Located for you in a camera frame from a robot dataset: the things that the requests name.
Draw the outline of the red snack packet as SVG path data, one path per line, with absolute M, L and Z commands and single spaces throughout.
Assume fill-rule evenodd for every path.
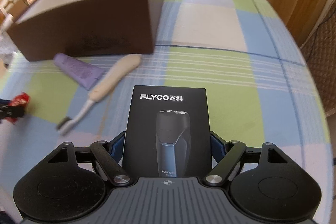
M 9 106 L 12 107 L 12 111 L 7 120 L 11 123 L 14 123 L 18 118 L 22 118 L 25 114 L 26 107 L 29 104 L 30 96 L 27 93 L 21 93 L 14 97 L 9 103 Z

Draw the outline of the black shaver box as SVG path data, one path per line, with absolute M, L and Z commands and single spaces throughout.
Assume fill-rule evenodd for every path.
M 203 177 L 212 168 L 204 88 L 136 85 L 122 158 L 132 177 Z

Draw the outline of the purple cream tube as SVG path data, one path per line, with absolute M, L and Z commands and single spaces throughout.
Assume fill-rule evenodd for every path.
M 86 90 L 90 90 L 105 72 L 102 68 L 63 53 L 56 53 L 54 64 Z

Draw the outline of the white electric razor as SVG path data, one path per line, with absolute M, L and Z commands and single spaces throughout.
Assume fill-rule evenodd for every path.
M 106 95 L 112 92 L 117 84 L 129 73 L 134 71 L 141 63 L 141 54 L 129 54 L 118 60 L 107 72 L 103 79 L 94 86 L 93 90 L 89 92 L 87 101 L 73 117 L 65 117 L 56 127 L 59 135 L 66 135 L 72 128 L 85 117 L 91 107 L 100 102 Z

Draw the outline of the checkered tablecloth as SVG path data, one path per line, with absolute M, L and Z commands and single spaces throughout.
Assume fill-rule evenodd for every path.
M 205 88 L 210 128 L 250 147 L 280 147 L 319 183 L 314 219 L 330 223 L 333 154 L 324 110 L 301 52 L 267 0 L 165 0 L 155 52 L 64 138 L 56 125 L 79 112 L 87 91 L 53 61 L 16 53 L 1 78 L 1 98 L 25 92 L 31 100 L 24 118 L 1 123 L 1 207 L 14 220 L 21 220 L 16 182 L 65 140 L 87 146 L 124 131 L 135 85 Z

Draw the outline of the quilted brown chair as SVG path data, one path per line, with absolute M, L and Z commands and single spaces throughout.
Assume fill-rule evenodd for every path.
M 329 117 L 335 114 L 335 2 L 300 50 Z

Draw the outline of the brown cardboard storage box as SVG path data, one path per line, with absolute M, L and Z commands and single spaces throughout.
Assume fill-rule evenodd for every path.
M 164 0 L 35 0 L 8 29 L 28 61 L 154 52 Z

